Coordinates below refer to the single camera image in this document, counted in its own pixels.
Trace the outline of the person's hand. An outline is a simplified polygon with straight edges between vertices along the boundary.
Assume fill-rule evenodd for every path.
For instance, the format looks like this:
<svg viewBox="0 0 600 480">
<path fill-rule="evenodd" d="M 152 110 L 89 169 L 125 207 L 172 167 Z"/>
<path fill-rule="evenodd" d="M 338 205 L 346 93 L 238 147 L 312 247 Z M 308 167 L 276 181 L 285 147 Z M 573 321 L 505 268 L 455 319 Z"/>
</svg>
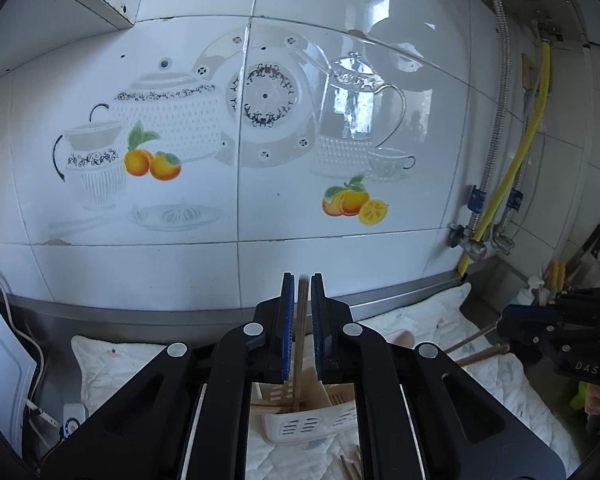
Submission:
<svg viewBox="0 0 600 480">
<path fill-rule="evenodd" d="M 600 426 L 600 386 L 586 385 L 584 410 L 588 415 L 588 432 L 593 432 Z"/>
</svg>

